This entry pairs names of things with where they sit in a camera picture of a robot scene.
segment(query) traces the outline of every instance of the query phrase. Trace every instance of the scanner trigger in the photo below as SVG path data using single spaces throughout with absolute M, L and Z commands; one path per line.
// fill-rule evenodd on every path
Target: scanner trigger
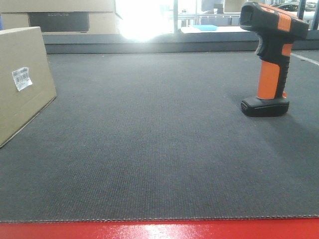
M 255 54 L 257 56 L 263 57 L 265 55 L 265 53 L 266 53 L 266 48 L 267 48 L 266 43 L 267 43 L 267 41 L 265 41 L 263 39 L 263 37 L 260 36 L 260 35 L 258 35 L 258 37 L 259 37 L 259 44 L 258 44 L 258 47 L 257 47 L 257 49 L 255 51 Z

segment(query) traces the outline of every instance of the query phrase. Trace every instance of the white line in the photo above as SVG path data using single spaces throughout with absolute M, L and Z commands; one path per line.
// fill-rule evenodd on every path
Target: white line
M 318 61 L 312 60 L 312 59 L 307 58 L 307 57 L 304 57 L 304 56 L 297 55 L 297 54 L 295 54 L 295 53 L 291 53 L 291 55 L 292 55 L 292 56 L 295 56 L 295 57 L 298 57 L 299 59 L 308 61 L 308 62 L 310 62 L 310 63 L 313 63 L 313 64 L 319 66 L 319 62 L 318 62 Z

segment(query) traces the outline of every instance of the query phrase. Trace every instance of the bright light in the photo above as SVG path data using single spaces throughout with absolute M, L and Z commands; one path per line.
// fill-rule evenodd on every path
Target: bright light
M 122 0 L 125 6 L 121 34 L 129 39 L 148 40 L 169 32 L 168 20 L 161 12 L 161 6 L 169 0 Z

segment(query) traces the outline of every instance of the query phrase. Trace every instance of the scanner base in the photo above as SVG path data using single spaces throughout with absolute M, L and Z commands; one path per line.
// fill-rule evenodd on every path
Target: scanner base
M 282 116 L 288 111 L 289 101 L 286 98 L 263 100 L 248 97 L 241 102 L 242 112 L 250 117 L 275 117 Z

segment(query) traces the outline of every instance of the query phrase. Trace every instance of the car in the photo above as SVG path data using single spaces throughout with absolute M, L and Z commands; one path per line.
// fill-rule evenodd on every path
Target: car
M 299 2 L 292 1 L 287 3 L 274 3 L 271 6 L 277 7 L 285 11 L 298 11 Z M 315 2 L 307 2 L 305 11 L 315 11 L 317 4 Z
M 275 3 L 271 6 L 277 7 L 279 9 L 289 11 L 290 13 L 297 15 L 299 2 L 291 1 L 288 3 Z M 312 20 L 314 18 L 316 12 L 317 3 L 315 2 L 307 2 L 305 11 L 304 11 L 304 18 L 303 20 Z

